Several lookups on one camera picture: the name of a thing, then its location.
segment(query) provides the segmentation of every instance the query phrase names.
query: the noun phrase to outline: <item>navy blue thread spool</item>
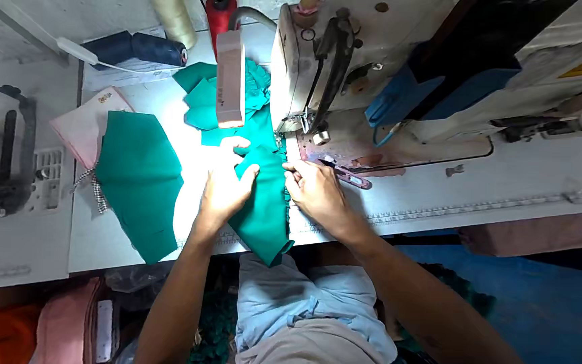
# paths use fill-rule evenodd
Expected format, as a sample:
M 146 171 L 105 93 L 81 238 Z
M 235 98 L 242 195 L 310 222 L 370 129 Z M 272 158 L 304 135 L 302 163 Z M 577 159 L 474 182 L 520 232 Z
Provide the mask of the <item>navy blue thread spool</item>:
M 186 46 L 177 41 L 149 34 L 134 33 L 131 38 L 134 55 L 143 61 L 183 67 L 188 61 Z
M 88 41 L 82 46 L 98 56 L 99 61 L 116 65 L 134 57 L 134 51 L 131 44 L 132 36 L 128 31 L 111 34 L 110 36 Z M 104 70 L 106 65 L 97 64 L 93 68 Z

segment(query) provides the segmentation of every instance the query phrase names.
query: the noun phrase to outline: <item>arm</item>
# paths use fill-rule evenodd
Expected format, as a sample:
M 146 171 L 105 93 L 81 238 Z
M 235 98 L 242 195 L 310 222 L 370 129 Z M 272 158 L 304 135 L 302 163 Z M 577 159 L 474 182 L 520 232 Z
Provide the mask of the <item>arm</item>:
M 208 174 L 190 236 L 138 338 L 136 364 L 184 363 L 190 355 L 217 232 L 242 208 L 259 172 L 259 166 L 253 164 L 241 180 L 235 175 L 235 165 L 241 158 L 233 148 L 246 148 L 249 144 L 238 136 L 222 140 L 222 152 Z
M 376 236 L 350 208 L 333 169 L 303 161 L 284 167 L 291 198 L 351 250 L 385 307 L 430 356 L 439 363 L 521 363 L 471 305 Z

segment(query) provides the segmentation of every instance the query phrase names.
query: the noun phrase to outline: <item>blue cloth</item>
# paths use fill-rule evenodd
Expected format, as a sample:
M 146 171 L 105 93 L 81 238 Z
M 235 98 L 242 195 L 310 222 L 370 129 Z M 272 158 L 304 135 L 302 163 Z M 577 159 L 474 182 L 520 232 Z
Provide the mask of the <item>blue cloth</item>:
M 363 268 L 327 266 L 308 274 L 300 273 L 287 254 L 271 268 L 254 254 L 239 257 L 237 350 L 248 350 L 298 320 L 336 318 L 391 363 L 396 346 L 376 318 L 376 291 Z

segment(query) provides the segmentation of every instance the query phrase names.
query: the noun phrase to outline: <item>pink fabric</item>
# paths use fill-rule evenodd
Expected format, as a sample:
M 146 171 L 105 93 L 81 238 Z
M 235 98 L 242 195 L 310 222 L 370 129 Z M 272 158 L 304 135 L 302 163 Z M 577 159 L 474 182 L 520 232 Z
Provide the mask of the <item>pink fabric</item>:
M 39 315 L 37 347 L 33 364 L 83 364 L 91 363 L 91 311 L 100 287 L 98 277 L 49 300 Z
M 86 169 L 93 168 L 107 130 L 107 112 L 134 112 L 115 87 L 108 87 L 79 108 L 50 121 L 64 146 Z

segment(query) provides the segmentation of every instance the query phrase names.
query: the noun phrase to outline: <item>hand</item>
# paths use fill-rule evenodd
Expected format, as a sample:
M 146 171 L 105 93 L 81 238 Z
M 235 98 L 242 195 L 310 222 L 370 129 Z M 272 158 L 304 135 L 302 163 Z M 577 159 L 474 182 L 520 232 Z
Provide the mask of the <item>hand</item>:
M 308 161 L 283 163 L 285 185 L 300 209 L 338 240 L 370 231 L 349 205 L 334 170 Z
M 247 148 L 248 139 L 241 136 L 223 138 L 212 168 L 208 172 L 206 189 L 201 197 L 198 222 L 219 230 L 239 209 L 251 194 L 253 181 L 259 173 L 259 165 L 252 164 L 237 178 L 235 166 L 243 158 L 235 154 L 234 148 Z

